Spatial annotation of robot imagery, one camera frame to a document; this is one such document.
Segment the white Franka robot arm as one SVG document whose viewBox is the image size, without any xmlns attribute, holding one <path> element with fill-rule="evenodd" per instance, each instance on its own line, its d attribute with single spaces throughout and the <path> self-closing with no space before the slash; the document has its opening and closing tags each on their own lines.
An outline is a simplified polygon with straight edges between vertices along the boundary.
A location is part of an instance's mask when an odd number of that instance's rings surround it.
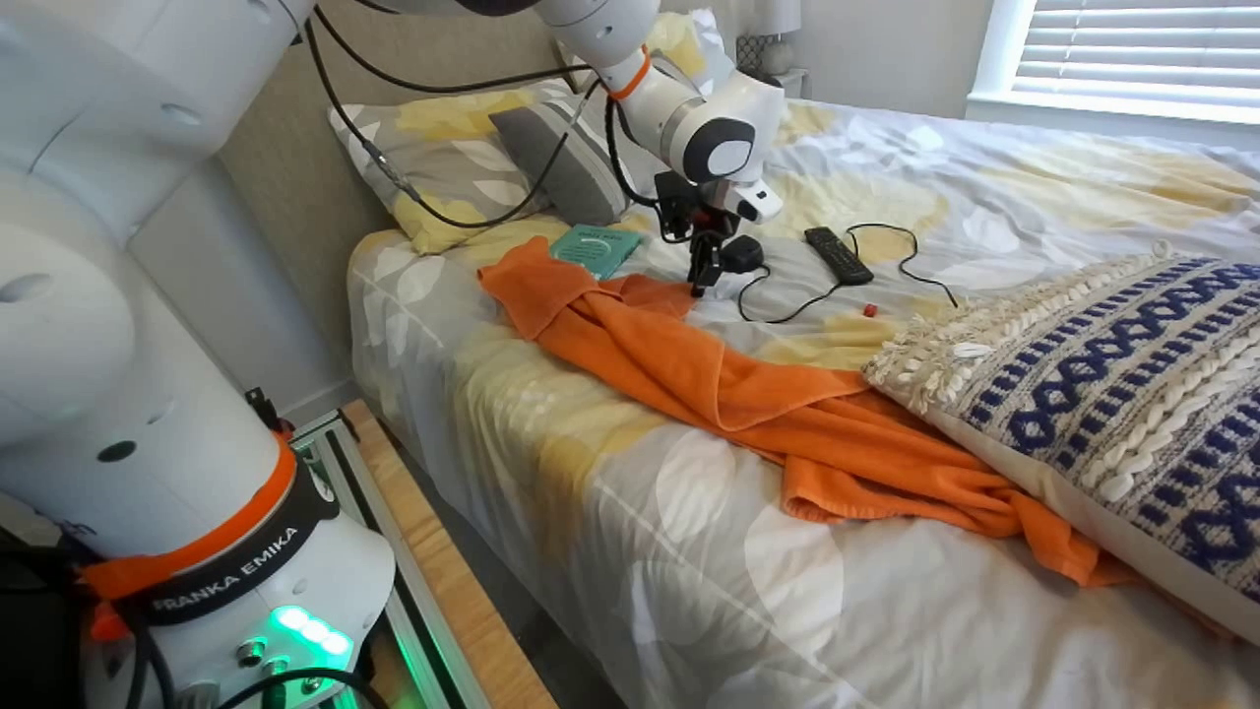
<svg viewBox="0 0 1260 709">
<path fill-rule="evenodd" d="M 0 0 L 0 485 L 77 545 L 87 709 L 369 693 L 392 545 L 129 259 L 317 4 Z"/>
</svg>

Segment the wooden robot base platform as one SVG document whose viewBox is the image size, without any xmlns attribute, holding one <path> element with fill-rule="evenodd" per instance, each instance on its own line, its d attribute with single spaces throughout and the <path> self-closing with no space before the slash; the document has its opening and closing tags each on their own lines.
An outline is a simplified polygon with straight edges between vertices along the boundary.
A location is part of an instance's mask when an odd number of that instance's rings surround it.
<svg viewBox="0 0 1260 709">
<path fill-rule="evenodd" d="M 297 447 L 398 558 L 388 616 L 367 645 L 369 689 L 392 709 L 557 709 L 369 407 L 347 403 Z"/>
</svg>

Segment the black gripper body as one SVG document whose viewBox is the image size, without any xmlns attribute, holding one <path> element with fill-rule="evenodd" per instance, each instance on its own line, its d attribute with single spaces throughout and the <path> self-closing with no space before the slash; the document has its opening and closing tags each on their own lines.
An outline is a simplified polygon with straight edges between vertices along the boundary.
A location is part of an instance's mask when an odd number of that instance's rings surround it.
<svg viewBox="0 0 1260 709">
<path fill-rule="evenodd" d="M 737 234 L 737 215 L 711 204 L 707 193 L 683 175 L 659 175 L 659 227 L 671 243 L 696 243 L 701 235 L 728 240 Z"/>
</svg>

